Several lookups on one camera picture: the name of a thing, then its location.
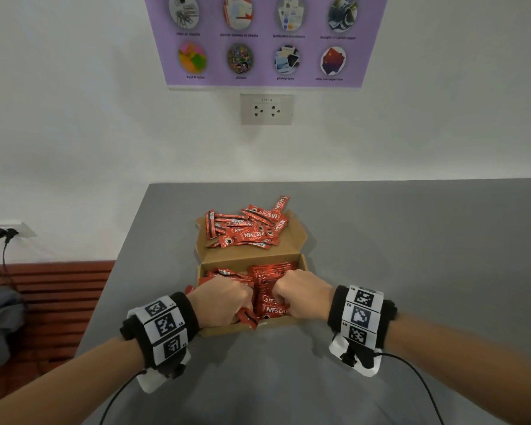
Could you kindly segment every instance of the wooden bench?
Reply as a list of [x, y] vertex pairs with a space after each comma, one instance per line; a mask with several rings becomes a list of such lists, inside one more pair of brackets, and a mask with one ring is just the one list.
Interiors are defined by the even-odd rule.
[[[12, 357], [0, 367], [0, 399], [75, 356], [114, 261], [11, 264], [28, 309], [8, 337]], [[0, 278], [0, 285], [7, 283]]]

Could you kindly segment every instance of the circular image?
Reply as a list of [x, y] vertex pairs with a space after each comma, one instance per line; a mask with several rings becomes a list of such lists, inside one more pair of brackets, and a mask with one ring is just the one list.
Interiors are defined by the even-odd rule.
[[169, 13], [181, 28], [191, 29], [199, 21], [199, 5], [196, 0], [169, 0]]
[[299, 67], [299, 51], [295, 46], [285, 45], [275, 53], [275, 68], [279, 74], [291, 74]]
[[356, 21], [358, 2], [356, 0], [334, 0], [328, 10], [328, 25], [337, 33], [344, 33]]
[[243, 30], [250, 26], [254, 17], [250, 0], [224, 0], [222, 8], [229, 27]]
[[202, 46], [186, 42], [179, 48], [179, 62], [187, 73], [202, 73], [207, 67], [207, 54]]
[[329, 76], [340, 73], [344, 64], [346, 64], [346, 52], [338, 46], [326, 49], [320, 58], [320, 69]]
[[232, 71], [245, 73], [254, 65], [254, 54], [246, 45], [234, 45], [228, 49], [227, 61]]
[[284, 31], [296, 31], [303, 23], [303, 0], [281, 0], [277, 5], [277, 14]]

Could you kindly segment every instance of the electrical socket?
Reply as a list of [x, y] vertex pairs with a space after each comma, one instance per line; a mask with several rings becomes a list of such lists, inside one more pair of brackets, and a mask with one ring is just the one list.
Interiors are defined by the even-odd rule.
[[36, 236], [34, 231], [21, 220], [0, 220], [0, 228], [14, 228], [19, 233], [16, 237], [30, 238]]
[[293, 95], [240, 94], [242, 125], [291, 125]]

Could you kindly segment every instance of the forearm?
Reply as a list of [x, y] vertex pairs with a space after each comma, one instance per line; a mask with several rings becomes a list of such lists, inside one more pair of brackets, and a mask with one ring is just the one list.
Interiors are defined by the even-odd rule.
[[137, 342], [113, 338], [0, 400], [0, 424], [80, 424], [143, 368]]
[[531, 360], [473, 334], [399, 314], [386, 350], [512, 424], [531, 424]]

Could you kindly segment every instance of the wristband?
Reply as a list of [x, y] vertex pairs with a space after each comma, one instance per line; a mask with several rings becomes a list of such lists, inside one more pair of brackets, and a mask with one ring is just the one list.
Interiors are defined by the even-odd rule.
[[339, 333], [333, 338], [331, 352], [360, 372], [371, 370], [364, 374], [373, 376], [379, 369], [379, 362], [374, 367], [375, 353], [381, 352], [389, 321], [396, 316], [394, 302], [384, 300], [382, 292], [338, 286], [327, 321], [328, 326]]
[[125, 340], [137, 340], [146, 368], [173, 379], [183, 373], [187, 344], [198, 332], [199, 322], [182, 292], [128, 311], [120, 328]]

